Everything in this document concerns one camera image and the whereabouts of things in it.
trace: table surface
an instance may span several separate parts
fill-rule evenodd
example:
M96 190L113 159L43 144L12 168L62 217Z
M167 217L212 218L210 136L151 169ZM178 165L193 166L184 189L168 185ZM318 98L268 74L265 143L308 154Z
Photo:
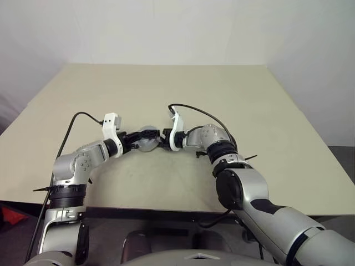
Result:
M0 137L0 200L41 203L55 155L74 113L122 117L121 129L172 127L167 105L218 117L240 154L268 183L274 204L309 215L355 213L355 187L304 114L265 66L67 65ZM211 121L178 108L185 129ZM78 117L63 154L103 138ZM87 206L221 212L207 157L132 151L92 173Z

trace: black joint cover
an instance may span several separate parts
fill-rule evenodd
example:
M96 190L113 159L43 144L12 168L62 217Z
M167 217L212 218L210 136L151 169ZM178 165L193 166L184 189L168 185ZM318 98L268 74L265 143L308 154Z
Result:
M178 148L182 148L182 140L186 137L186 134L183 131L178 131L174 136L175 146Z
M104 140L104 143L106 145L106 148L107 148L107 151L108 151L110 157L117 154L118 149L117 149L117 145L114 142L114 140L107 139L107 140Z
M218 200L227 209L243 209L243 189L238 175L231 170L223 170L217 175Z
M76 265L83 264L88 258L89 254L89 227L83 222L79 228L77 252L75 254Z

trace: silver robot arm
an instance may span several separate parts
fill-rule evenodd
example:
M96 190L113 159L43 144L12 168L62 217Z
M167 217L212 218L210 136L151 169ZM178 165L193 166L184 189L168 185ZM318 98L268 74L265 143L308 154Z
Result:
M102 128L104 141L87 144L56 159L38 255L26 265L80 265L85 262L89 248L89 231L83 221L87 183L92 169L124 153L124 145L116 134L119 127L120 117L115 113L106 114Z
M281 264L354 265L353 242L291 207L269 201L265 179L236 152L223 129L202 127L200 140L190 144L200 143L212 163L221 204L233 210Z

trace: black cable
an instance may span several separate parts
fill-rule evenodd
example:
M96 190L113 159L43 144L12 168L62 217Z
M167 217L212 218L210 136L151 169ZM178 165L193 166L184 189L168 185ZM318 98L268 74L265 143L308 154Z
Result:
M260 259L264 259L264 253L262 251L262 245L260 244L260 242L258 241L259 243L259 253L260 253Z
M172 112L173 114L175 114L175 111L174 111L174 109L172 108L172 106L182 106L182 107L190 108L190 109L193 109L193 110L195 110L195 111L201 112L201 113L203 113L204 115L207 115L207 116L209 116L210 118L212 118L212 119L214 119L215 121L217 121L217 123L220 124L221 127L223 127L223 129L226 131L226 133L227 133L227 135L228 135L230 141L234 144L234 147L235 147L236 151L238 152L237 143L236 143L235 139L232 137L232 135L230 134L230 132L229 132L229 130L227 129L227 127L226 127L218 118L216 118L215 116L213 116L213 115L209 114L208 112L205 112L205 111L203 111L203 110L201 110L201 109L199 109L199 108L193 107L193 106L191 106L191 105L186 105L186 104L169 104L169 105L168 105L168 108L169 108L170 112Z
M68 139L68 136L69 136L69 133L73 127L73 124L74 124L74 121L75 119L77 118L78 115L80 114L83 114L83 115L87 115L88 117L90 117L92 120L94 120L96 123L98 123L99 125L102 125L103 124L103 121L99 121L97 120L96 118L94 118L93 116L89 115L87 112L78 112L76 113L72 120L70 121L70 124L68 126L68 129L67 129L67 133L65 134L64 136L64 139L62 141L62 144L58 150L58 153L57 153L57 156L55 157L55 159L57 159L61 154L62 154L62 151L64 149L64 145ZM44 202L42 204L42 208L40 209L40 213L39 213L39 216L38 216L38 219L37 219L37 222L35 224L35 227L34 227L34 230L33 230L33 234L32 234L32 237L31 237L31 242L29 243L29 246L28 246L28 249L27 249L27 254L26 254L26 258L25 258L25 263L27 261L30 260L31 258L31 254L32 254L32 250L33 250L33 246L34 246L34 241L36 239L36 236L37 236L37 233L38 233L38 228L39 228L39 225L40 225L40 222L42 220L42 217L43 217L43 214L44 214L44 210L45 210L45 207L48 203L48 199L49 199L49 195L50 195L50 188L51 186L53 185L53 178L54 178L54 175L53 175L53 172L52 172L52 176L50 177L50 185L49 185L49 188L48 188L48 191L47 191L47 194L45 196L45 199L44 199Z
M210 228L210 227L215 226L216 224L218 224L224 218L226 218L230 212L231 212L231 209L228 209L226 212L224 212L221 215L217 216L214 221L212 221L210 223L207 223L207 224L204 224L205 223L204 220L200 219L197 222L197 224L199 225L199 227L202 227L202 228Z

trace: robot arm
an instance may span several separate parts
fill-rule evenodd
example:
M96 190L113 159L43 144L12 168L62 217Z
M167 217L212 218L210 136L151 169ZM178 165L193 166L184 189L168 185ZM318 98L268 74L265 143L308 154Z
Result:
M283 265L353 265L355 244L303 213L272 204L265 179L226 132L206 125L200 139L212 163L219 201Z

